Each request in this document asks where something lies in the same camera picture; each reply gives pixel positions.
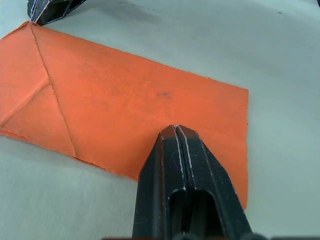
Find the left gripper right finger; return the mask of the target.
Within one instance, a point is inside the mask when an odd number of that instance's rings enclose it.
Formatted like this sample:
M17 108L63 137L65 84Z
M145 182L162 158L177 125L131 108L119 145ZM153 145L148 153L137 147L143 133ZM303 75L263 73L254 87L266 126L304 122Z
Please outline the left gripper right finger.
M251 240L253 231L225 168L192 129L178 126L190 183L190 234L202 240Z

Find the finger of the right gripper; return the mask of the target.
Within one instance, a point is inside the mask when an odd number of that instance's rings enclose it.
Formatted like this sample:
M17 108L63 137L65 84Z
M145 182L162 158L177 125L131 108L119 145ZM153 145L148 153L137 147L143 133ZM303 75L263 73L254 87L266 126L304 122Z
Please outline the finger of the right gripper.
M44 10L44 0L27 0L27 15L32 23L36 23Z
M44 26L46 24L58 21L86 0L37 0L36 3L36 24Z

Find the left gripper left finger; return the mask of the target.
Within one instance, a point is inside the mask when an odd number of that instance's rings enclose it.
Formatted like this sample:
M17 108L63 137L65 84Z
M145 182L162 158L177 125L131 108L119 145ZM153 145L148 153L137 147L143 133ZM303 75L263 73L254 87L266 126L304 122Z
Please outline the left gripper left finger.
M176 128L169 125L158 134L139 174L133 239L172 239L171 197L186 189L184 177Z

